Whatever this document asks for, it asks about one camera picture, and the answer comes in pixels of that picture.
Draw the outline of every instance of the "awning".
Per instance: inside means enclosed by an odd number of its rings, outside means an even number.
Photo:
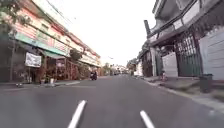
[[[43,53],[45,56],[48,56],[48,57],[51,57],[53,59],[64,59],[65,57],[64,56],[61,56],[61,55],[58,55],[58,54],[55,54],[55,53],[52,53],[52,52],[47,52],[47,51],[44,51],[44,50],[39,50],[41,53]]]

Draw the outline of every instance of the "sidewalk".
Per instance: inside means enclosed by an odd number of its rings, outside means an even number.
[[[69,85],[75,85],[80,83],[78,80],[63,80],[63,81],[58,81],[54,84],[50,83],[45,83],[45,84],[22,84],[22,86],[18,86],[18,82],[13,82],[13,83],[0,83],[0,90],[14,90],[14,89],[19,89],[19,88],[41,88],[41,87],[57,87],[57,86],[69,86]]]
[[[212,90],[211,93],[202,93],[200,92],[198,84],[199,80],[195,78],[180,78],[179,80],[170,79],[166,82],[161,82],[159,79],[155,79],[155,77],[144,78],[144,80],[152,86],[157,86],[158,88],[164,89],[170,93],[190,98],[197,103],[211,107],[214,110],[218,110],[219,112],[224,114],[224,84],[216,84],[216,87]]]

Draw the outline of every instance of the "gate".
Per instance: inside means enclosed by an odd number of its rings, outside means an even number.
[[[178,75],[197,77],[202,74],[199,45],[191,29],[176,36],[175,50],[178,62]]]

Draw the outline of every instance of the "motorcycle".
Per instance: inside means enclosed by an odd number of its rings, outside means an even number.
[[[97,80],[97,75],[94,74],[94,73],[91,73],[91,74],[90,74],[90,79],[91,79],[91,80]]]

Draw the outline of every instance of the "window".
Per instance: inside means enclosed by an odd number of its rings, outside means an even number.
[[[43,32],[47,33],[48,27],[46,25],[42,24],[40,30],[42,30]],[[48,36],[45,33],[43,33],[43,32],[39,31],[38,38],[47,40]]]

